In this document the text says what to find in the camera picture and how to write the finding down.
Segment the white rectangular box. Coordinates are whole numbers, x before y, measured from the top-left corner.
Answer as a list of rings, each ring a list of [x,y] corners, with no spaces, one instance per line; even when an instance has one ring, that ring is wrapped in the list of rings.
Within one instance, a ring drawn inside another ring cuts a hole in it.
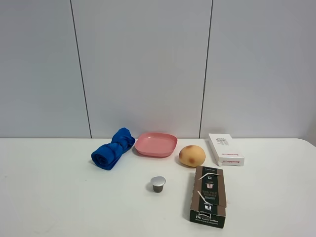
[[[229,134],[208,134],[208,141],[219,166],[244,166],[244,156]]]

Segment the round bread bun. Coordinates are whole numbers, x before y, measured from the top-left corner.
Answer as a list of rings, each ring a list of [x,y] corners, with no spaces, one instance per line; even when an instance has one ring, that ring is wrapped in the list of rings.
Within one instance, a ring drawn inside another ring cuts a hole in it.
[[[204,163],[206,154],[200,146],[188,145],[181,149],[178,157],[183,165],[197,167]]]

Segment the silver coffee capsule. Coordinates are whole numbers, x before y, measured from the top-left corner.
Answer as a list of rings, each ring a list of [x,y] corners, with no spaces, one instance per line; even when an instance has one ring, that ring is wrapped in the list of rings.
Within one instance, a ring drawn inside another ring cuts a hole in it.
[[[166,183],[166,179],[162,176],[155,176],[151,178],[150,183],[155,193],[160,193]]]

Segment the pink square plate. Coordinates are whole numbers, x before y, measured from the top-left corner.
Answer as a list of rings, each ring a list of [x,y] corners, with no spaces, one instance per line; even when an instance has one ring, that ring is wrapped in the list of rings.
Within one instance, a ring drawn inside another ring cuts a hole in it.
[[[148,132],[139,136],[134,147],[143,156],[165,158],[174,152],[177,141],[170,134]]]

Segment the blue towel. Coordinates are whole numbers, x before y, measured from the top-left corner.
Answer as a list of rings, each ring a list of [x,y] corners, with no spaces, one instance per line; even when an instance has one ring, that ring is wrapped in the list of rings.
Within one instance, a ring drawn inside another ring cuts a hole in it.
[[[101,169],[111,170],[134,143],[135,138],[127,128],[123,127],[114,134],[110,143],[100,146],[91,154],[92,161]]]

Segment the brown coffee capsule box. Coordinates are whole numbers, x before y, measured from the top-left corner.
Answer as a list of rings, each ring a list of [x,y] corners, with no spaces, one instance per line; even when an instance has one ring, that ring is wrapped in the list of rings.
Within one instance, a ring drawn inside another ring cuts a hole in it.
[[[196,167],[189,221],[222,229],[226,220],[226,207],[223,170]]]

